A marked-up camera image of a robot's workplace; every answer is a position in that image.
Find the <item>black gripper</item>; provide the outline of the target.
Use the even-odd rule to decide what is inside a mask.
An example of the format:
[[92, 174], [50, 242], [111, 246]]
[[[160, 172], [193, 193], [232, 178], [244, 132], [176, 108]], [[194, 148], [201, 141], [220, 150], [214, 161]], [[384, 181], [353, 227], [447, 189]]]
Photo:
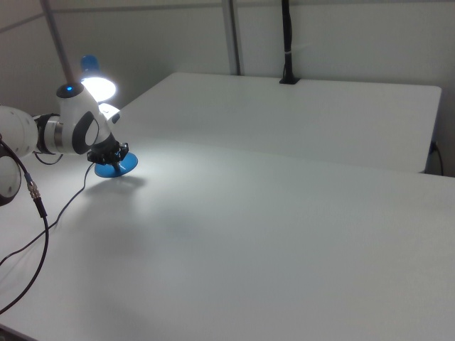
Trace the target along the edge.
[[129, 144], [115, 141], [113, 146], [103, 151], [96, 151], [93, 148], [87, 153], [87, 160], [101, 166], [112, 166], [114, 173], [121, 175], [123, 172], [121, 161], [129, 153]]

